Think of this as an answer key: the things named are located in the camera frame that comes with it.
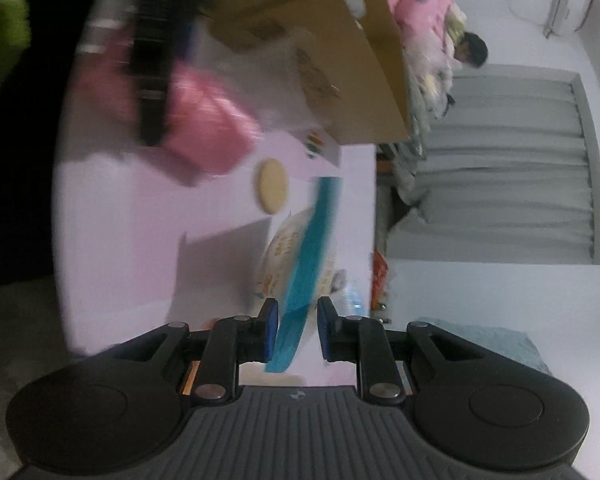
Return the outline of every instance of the gray curtain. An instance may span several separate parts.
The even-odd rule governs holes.
[[[571,85],[456,78],[456,106],[432,121],[414,205],[392,230],[391,258],[590,264],[589,161]]]

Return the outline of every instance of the bar of soap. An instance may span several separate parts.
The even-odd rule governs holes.
[[[279,160],[268,158],[260,164],[256,186],[260,206],[265,213],[273,215],[283,208],[289,182],[285,167]]]

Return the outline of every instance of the black hair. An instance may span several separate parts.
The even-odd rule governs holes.
[[[461,43],[469,45],[469,59],[467,61],[470,64],[476,68],[484,65],[489,56],[489,49],[480,36],[472,32],[466,32],[462,37]]]

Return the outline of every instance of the gray floor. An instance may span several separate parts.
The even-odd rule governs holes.
[[[7,403],[67,362],[53,278],[0,287],[0,480],[20,464],[4,425]]]

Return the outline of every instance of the pink bag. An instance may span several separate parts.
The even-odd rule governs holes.
[[[103,54],[88,60],[78,88],[107,114],[136,126],[139,111],[128,72],[128,29],[116,33]],[[230,172],[262,138],[258,121],[213,74],[176,60],[171,72],[162,145],[213,174]]]

